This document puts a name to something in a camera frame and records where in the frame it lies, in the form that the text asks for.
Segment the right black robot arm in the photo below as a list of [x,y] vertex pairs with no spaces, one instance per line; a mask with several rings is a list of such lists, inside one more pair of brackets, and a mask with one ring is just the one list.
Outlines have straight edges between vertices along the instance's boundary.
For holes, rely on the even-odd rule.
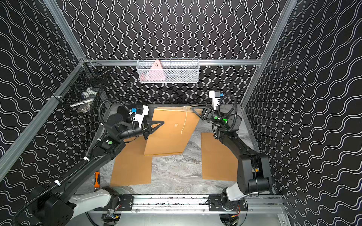
[[225,202],[235,202],[251,194],[272,190],[268,157],[251,149],[239,138],[237,131],[242,122],[234,95],[209,91],[211,106],[192,106],[190,109],[201,120],[212,123],[214,138],[226,146],[238,160],[237,182],[224,189]]

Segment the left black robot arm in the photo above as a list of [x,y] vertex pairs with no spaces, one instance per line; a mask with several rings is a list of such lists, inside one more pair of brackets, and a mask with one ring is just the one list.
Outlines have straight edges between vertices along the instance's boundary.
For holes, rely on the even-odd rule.
[[146,106],[130,108],[122,101],[106,99],[99,104],[98,117],[105,135],[88,150],[86,156],[72,170],[47,186],[38,186],[31,199],[13,216],[12,225],[20,226],[18,218],[25,210],[35,216],[41,226],[65,226],[72,218],[96,208],[118,207],[118,192],[106,187],[98,192],[75,196],[78,188],[97,170],[115,159],[129,143],[149,135],[164,125],[164,121],[152,121]]

